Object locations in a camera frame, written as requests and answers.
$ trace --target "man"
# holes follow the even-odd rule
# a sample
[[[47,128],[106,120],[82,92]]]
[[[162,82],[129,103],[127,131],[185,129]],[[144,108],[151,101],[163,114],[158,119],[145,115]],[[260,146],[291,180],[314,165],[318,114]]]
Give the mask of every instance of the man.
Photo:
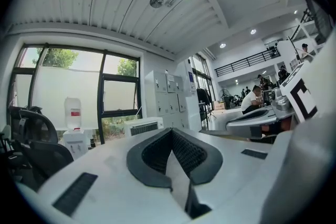
[[[303,50],[304,52],[308,52],[308,45],[305,44],[305,43],[303,43],[303,44],[302,44],[302,50]]]
[[[257,101],[257,96],[260,96],[260,93],[261,93],[260,87],[254,86],[252,92],[250,92],[248,95],[245,96],[245,98],[241,103],[243,114],[256,110],[259,108],[261,104],[263,104],[263,102]]]
[[[271,86],[270,81],[264,78],[262,75],[258,75],[258,79],[260,79],[260,85],[262,90],[267,91],[268,87]]]
[[[244,97],[245,97],[245,91],[244,91],[244,89],[241,91],[242,93],[242,95],[241,95],[241,99],[244,99]]]
[[[289,73],[286,70],[285,66],[281,66],[280,67],[280,71],[278,73],[279,76],[279,83],[282,84],[288,77],[289,77]]]

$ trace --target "white cabinet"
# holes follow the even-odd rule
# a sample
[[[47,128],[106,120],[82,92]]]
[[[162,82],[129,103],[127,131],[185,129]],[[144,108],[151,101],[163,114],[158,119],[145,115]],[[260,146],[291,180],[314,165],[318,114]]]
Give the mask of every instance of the white cabinet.
[[[154,86],[156,92],[167,92],[166,75],[163,73],[153,72]]]
[[[180,113],[180,121],[181,121],[181,127],[182,128],[187,128],[189,129],[189,124],[188,124],[188,115],[186,112]]]
[[[175,77],[175,82],[176,82],[176,92],[177,93],[183,93],[183,80],[181,77]]]
[[[179,107],[179,100],[177,99],[177,93],[168,93],[168,100],[169,100],[169,112],[170,113],[177,113],[180,111]]]
[[[183,112],[187,109],[187,105],[185,102],[185,95],[183,93],[178,93],[177,96],[178,96],[178,104],[180,107],[180,112]]]
[[[156,94],[156,112],[158,113],[158,116],[169,114],[170,106],[168,95],[166,93]]]
[[[183,80],[170,74],[151,71],[145,76],[147,117],[162,117],[163,126],[188,128]]]
[[[166,74],[168,92],[176,92],[175,76]]]

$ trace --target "white corrugated ceiling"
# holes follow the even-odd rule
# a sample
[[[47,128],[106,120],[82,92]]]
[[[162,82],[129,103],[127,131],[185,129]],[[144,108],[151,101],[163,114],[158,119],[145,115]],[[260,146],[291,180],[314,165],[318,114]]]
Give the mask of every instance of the white corrugated ceiling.
[[[189,46],[195,36],[221,23],[209,0],[164,1],[162,7],[155,9],[150,6],[150,0],[14,0],[5,23],[95,26],[172,54]]]

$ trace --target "black and white marker sign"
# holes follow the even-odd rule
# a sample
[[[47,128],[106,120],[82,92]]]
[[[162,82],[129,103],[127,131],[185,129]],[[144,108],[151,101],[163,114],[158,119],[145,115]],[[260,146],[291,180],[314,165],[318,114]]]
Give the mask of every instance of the black and white marker sign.
[[[303,122],[317,113],[316,104],[307,89],[302,75],[307,72],[309,62],[305,61],[296,66],[296,69],[281,84],[282,95],[286,95],[293,106],[300,122]]]

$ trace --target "smoke detector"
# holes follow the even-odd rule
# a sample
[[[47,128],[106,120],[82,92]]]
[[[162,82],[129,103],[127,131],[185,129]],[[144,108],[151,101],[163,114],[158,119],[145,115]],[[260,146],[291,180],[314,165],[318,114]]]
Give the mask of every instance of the smoke detector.
[[[159,8],[163,5],[163,0],[150,0],[149,4],[153,7],[153,8]]]

